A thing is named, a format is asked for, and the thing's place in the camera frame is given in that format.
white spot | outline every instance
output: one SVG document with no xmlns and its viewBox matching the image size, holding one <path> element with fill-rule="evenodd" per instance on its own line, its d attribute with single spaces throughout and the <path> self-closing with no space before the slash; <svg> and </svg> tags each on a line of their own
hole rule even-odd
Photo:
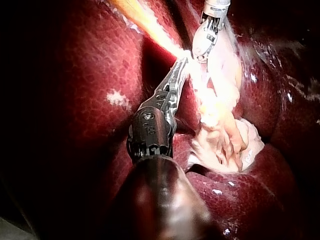
<svg viewBox="0 0 320 240">
<path fill-rule="evenodd" d="M 287 93 L 287 96 L 288 96 L 288 99 L 289 99 L 290 103 L 292 103 L 292 96 L 290 95 L 289 92 Z"/>
<path fill-rule="evenodd" d="M 251 76 L 252 81 L 253 81 L 254 83 L 256 83 L 256 82 L 257 82 L 256 76 L 253 75 L 251 72 L 250 72 L 250 76 Z"/>
<path fill-rule="evenodd" d="M 124 107 L 125 110 L 131 111 L 132 105 L 129 99 L 125 95 L 121 95 L 119 91 L 112 89 L 113 93 L 108 93 L 105 97 L 105 101 L 109 102 L 111 105 L 116 105 Z"/>
<path fill-rule="evenodd" d="M 223 231 L 223 235 L 228 235 L 229 233 L 230 233 L 230 230 L 228 228 Z"/>
<path fill-rule="evenodd" d="M 217 195 L 219 195 L 219 194 L 221 195 L 222 194 L 222 191 L 216 190 L 216 189 L 212 189 L 212 192 L 214 192 Z"/>
</svg>

metal jaw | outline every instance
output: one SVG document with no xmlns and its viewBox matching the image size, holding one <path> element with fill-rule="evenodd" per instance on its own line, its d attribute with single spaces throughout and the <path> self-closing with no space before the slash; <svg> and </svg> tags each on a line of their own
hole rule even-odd
<svg viewBox="0 0 320 240">
<path fill-rule="evenodd" d="M 218 19 L 208 17 L 197 29 L 192 41 L 193 58 L 200 63 L 207 63 L 211 49 L 218 39 Z"/>
<path fill-rule="evenodd" d="M 133 116 L 127 139 L 127 151 L 133 162 L 156 154 L 172 157 L 172 140 L 177 130 L 175 114 L 187 77 L 187 63 L 187 57 L 177 59 L 153 96 Z"/>
</svg>

